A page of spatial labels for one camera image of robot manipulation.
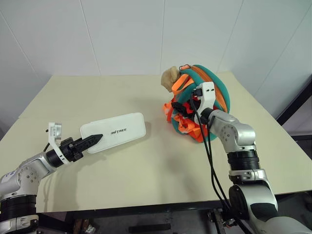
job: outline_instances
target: wall tile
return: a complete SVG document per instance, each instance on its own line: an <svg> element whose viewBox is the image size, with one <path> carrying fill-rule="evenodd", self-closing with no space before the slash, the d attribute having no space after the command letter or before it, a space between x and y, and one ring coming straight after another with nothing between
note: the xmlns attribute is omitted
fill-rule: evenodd
<svg viewBox="0 0 312 234"><path fill-rule="evenodd" d="M161 71L201 64L217 71L242 1L165 1Z"/></svg>
<svg viewBox="0 0 312 234"><path fill-rule="evenodd" d="M3 0L0 10L45 81L51 75L99 75L78 0Z"/></svg>
<svg viewBox="0 0 312 234"><path fill-rule="evenodd" d="M158 75L163 1L83 0L102 75Z"/></svg>
<svg viewBox="0 0 312 234"><path fill-rule="evenodd" d="M220 70L232 71L255 95L310 4L310 0L244 1Z"/></svg>
<svg viewBox="0 0 312 234"><path fill-rule="evenodd" d="M311 42L310 10L255 95L273 117L282 113L307 82L311 74Z"/></svg>
<svg viewBox="0 0 312 234"><path fill-rule="evenodd" d="M5 133L43 86L0 15L0 128Z"/></svg>

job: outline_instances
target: beige stuffed toy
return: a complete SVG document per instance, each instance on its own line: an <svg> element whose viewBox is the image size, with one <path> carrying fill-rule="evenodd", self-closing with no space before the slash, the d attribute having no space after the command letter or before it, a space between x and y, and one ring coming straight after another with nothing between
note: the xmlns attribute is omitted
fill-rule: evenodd
<svg viewBox="0 0 312 234"><path fill-rule="evenodd" d="M164 86L169 92L172 92L171 87L180 78L180 72L176 67L171 67L166 70L161 76L161 85Z"/></svg>

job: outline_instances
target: orange fabric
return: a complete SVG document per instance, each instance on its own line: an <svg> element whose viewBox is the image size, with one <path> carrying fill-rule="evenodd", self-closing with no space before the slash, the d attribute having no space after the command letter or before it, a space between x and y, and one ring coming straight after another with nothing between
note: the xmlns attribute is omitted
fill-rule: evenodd
<svg viewBox="0 0 312 234"><path fill-rule="evenodd" d="M162 107L164 113L167 116L167 121L170 123L171 123L171 117L172 117L172 112L173 112L171 103L173 101L175 101L174 98L170 102L165 103ZM189 104L184 103L183 105L187 108L188 113L191 113L192 110L190 109ZM188 118L184 118L183 115L180 113L176 114L173 118L175 121L179 123L178 130L181 133L190 135L192 138L194 138L198 142L203 142L203 137L201 135L200 127L198 124L194 123ZM205 136L208 135L208 131L206 127L204 127L204 135Z"/></svg>
<svg viewBox="0 0 312 234"><path fill-rule="evenodd" d="M205 82L210 82L212 79L200 68L191 66L191 69L199 74L199 76L205 81ZM220 89L215 85L215 99L219 102L220 106L224 109L224 112L228 111L228 108L226 107L224 98L222 96L222 93Z"/></svg>
<svg viewBox="0 0 312 234"><path fill-rule="evenodd" d="M171 90L173 92L174 95L177 95L181 92L184 91L184 89L189 86L190 84L194 83L194 81L192 79L189 79L187 81L187 79L189 78L188 74L183 74L180 76L180 78L173 84Z"/></svg>
<svg viewBox="0 0 312 234"><path fill-rule="evenodd" d="M205 82L211 82L212 81L212 79L203 70L201 70L198 67L195 67L195 66L189 67L188 65L184 65L180 68L181 69L191 68L193 71L197 72L199 74L199 76ZM200 127L198 124L196 124L195 122L193 122L192 120L190 120L188 118L184 118L183 115L180 113L177 113L175 116L172 116L172 112L174 109L171 106L171 103L176 101L175 98L176 98L177 94L180 94L181 92L183 92L185 90L185 88L192 83L194 83L194 81L192 80L192 78L188 74L182 74L180 76L180 78L172 86L172 92L174 94L174 98L170 102L165 103L163 105L163 111L164 111L165 115L167 116L167 121L169 123L171 123L172 117L174 118L175 121L178 122L178 130L181 133L190 135L193 139L195 139L198 142L203 142L203 137L201 135ZM223 95L217 86L215 86L215 98L219 102L221 107L224 109L224 111L227 112L227 107L226 107ZM186 107L188 114L193 112L193 110L191 110L190 105L187 102L184 103L183 106ZM203 126L203 127L204 127L204 129L203 129L204 130L204 136L206 137L208 135L208 130L207 130L207 127L205 127L205 126Z"/></svg>

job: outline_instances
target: white table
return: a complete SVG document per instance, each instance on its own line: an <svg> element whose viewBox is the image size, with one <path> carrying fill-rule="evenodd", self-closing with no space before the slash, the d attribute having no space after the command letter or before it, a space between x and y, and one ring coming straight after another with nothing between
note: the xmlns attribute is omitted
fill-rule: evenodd
<svg viewBox="0 0 312 234"><path fill-rule="evenodd" d="M276 194L312 189L312 162L232 73L218 74L231 97L230 113L256 132L257 152ZM176 133L162 112L172 94L159 76L53 76L0 141L0 174L41 152L48 122L63 124L62 139L79 138L90 121L141 112L147 134L84 158L43 179L38 212L104 209L217 200L206 152L189 136ZM225 191L227 156L212 142L214 167Z"/></svg>

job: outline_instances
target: orange strap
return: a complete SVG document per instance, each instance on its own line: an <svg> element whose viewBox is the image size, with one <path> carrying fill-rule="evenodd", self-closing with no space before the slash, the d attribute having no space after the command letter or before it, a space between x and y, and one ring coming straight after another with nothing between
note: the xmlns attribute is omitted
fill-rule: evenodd
<svg viewBox="0 0 312 234"><path fill-rule="evenodd" d="M192 79L189 79L187 81L187 79L189 78L189 75L188 74L183 74L180 76L180 78L173 84L171 90L173 92L174 95L177 95L181 92L183 92L183 90L189 86L190 84L193 84L194 81Z"/></svg>

